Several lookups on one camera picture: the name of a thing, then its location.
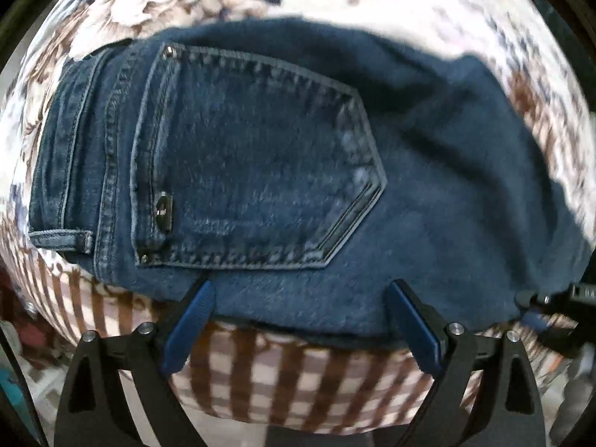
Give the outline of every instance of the floral blanket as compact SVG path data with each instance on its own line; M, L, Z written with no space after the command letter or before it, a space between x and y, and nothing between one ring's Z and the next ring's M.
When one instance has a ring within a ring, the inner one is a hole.
M20 294L76 344L94 329L127 334L165 307L98 283L27 237L31 180L48 108L69 59L123 38L215 20L298 16L361 28L441 58L478 56L543 152L585 238L596 244L591 117L565 56L529 0L59 0L23 59L0 117L0 255ZM498 334L499 327L487 332ZM517 326L540 387L561 358ZM470 380L472 404L479 378ZM210 415L318 433L408 422L431 385L410 352L310 346L292 336L212 322L172 384Z

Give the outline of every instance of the back pocket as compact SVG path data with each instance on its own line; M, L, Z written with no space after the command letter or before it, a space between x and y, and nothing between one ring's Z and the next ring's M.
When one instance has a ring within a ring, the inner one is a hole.
M164 44L136 125L140 265L324 267L386 177L355 89L241 52Z

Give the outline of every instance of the blue denim jeans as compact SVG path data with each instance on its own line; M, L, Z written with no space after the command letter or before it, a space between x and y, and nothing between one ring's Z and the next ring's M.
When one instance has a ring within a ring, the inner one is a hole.
M476 58L301 20L168 29L64 71L31 240L98 279L216 314L384 342L395 278L480 330L566 288L590 247Z

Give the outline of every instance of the black device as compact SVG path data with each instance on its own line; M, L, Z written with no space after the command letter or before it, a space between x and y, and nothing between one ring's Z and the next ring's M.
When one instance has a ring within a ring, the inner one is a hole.
M176 366L172 366L172 337L176 345L182 344L174 356L186 358L200 330L180 336L181 328L202 328L203 321L188 321L197 316L197 308L210 311L211 287L205 278L198 280L162 320L156 324L145 322L127 336L101 338L95 331L84 333L64 384L55 447L78 447L83 441L89 447L142 447L119 370L132 373L141 404L162 447L206 446L168 380L172 369L181 369L184 364L175 360ZM396 447L545 446L538 388L515 331L492 338L472 334L459 323L449 324L433 307L422 304L403 280L388 287L387 307L420 368L434 377L425 401ZM10 350L1 333L0 342ZM477 370L483 371L478 397L467 422L461 422L460 403L470 374ZM19 427L10 404L7 406L4 400L0 394L2 421L25 439L26 429ZM565 447L592 445L595 413L596 400L592 400ZM11 445L45 447L42 435L38 432L38 441L29 436L23 443Z

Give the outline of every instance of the rivet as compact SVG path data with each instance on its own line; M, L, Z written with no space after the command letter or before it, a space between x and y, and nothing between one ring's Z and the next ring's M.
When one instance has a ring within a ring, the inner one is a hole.
M153 322L151 322L151 321L144 322L139 326L139 333L149 334L149 333L151 333L151 331L153 331L153 328L154 328Z
M83 333L83 336L81 336L81 339L86 343L90 343L91 341L93 341L95 339L96 336L97 336L97 333L95 331L89 330L89 331L85 331Z
M520 340L520 335L517 334L515 331L510 330L507 331L507 339L510 340L512 343L516 343Z
M171 45L168 45L163 50L163 56L166 57L166 58L175 58L175 56L176 56L176 49L174 47L172 47Z
M155 220L157 228L164 234L172 232L172 206L174 199L172 195L168 195L166 192L161 192L159 199L157 200L155 210Z
M536 302L542 306L546 306L551 301L551 297L547 294L538 294Z
M25 311L28 312L29 315L35 317L38 314L37 307L30 301L25 301Z
M452 334L455 334L455 336L461 336L464 334L464 327L458 322L452 322L449 325L449 331L451 331Z

